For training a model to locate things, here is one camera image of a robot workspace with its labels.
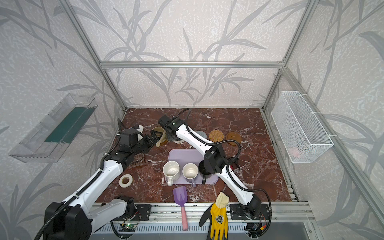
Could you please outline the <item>beige ceramic mug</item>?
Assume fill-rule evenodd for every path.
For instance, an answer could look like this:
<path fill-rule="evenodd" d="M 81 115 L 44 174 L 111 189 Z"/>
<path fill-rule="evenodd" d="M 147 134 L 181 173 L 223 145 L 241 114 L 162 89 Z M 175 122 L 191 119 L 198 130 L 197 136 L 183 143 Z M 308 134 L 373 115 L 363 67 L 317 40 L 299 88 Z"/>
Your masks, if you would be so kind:
<path fill-rule="evenodd" d="M 165 138 L 167 138 L 166 130 L 164 128 L 155 127 L 155 128 L 153 128 L 153 131 L 161 133 L 161 139 L 159 140 L 159 142 L 161 142 L 161 140 L 164 140 Z"/>

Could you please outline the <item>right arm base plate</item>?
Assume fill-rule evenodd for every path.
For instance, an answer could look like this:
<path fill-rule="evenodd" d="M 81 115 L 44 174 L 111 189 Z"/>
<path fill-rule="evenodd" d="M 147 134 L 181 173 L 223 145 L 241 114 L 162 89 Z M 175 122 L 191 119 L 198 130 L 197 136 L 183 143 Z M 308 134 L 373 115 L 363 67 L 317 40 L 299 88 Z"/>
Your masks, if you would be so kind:
<path fill-rule="evenodd" d="M 260 211 L 254 218 L 248 217 L 240 204 L 230 204 L 229 213 L 231 220 L 269 220 L 271 216 L 268 204 L 261 204 Z"/>

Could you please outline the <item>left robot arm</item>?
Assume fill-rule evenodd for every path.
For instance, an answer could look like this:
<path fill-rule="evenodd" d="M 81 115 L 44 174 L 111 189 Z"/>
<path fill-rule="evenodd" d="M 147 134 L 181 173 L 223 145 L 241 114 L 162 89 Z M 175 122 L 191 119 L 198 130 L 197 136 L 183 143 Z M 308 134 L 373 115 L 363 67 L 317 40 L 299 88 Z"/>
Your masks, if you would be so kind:
<path fill-rule="evenodd" d="M 91 208 L 135 156 L 148 153 L 161 137 L 155 131 L 146 135 L 142 131 L 142 126 L 121 131 L 119 148 L 105 155 L 98 171 L 64 201 L 47 207 L 45 223 L 35 237 L 37 240 L 87 240 L 108 222 L 136 215 L 137 208 L 131 197 L 120 196 L 94 211 Z"/>

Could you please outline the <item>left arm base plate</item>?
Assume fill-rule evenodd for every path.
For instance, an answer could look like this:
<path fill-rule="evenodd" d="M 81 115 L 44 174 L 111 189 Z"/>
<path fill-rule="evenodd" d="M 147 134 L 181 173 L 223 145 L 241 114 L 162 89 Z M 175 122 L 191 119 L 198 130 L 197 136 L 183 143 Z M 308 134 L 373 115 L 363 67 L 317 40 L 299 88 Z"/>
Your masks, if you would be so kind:
<path fill-rule="evenodd" d="M 133 214 L 127 219 L 128 221 L 149 221 L 151 215 L 150 204 L 135 205 Z"/>

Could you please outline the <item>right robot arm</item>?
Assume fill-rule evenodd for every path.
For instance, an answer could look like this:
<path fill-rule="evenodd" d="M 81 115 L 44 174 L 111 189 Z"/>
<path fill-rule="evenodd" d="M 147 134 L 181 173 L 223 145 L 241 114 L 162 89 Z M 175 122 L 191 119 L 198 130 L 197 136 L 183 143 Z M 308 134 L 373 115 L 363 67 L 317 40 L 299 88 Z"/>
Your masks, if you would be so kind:
<path fill-rule="evenodd" d="M 174 142 L 184 140 L 204 157 L 204 167 L 212 175 L 217 175 L 232 190 L 243 208 L 244 215 L 249 219 L 255 219 L 260 212 L 261 200 L 253 192 L 247 189 L 243 182 L 235 175 L 231 169 L 231 163 L 236 160 L 241 152 L 241 145 L 234 141 L 238 146 L 238 153 L 229 159 L 226 157 L 222 144 L 225 141 L 214 143 L 192 130 L 186 121 L 180 118 L 169 118 L 162 116 L 158 123 L 166 130 L 168 140 Z"/>

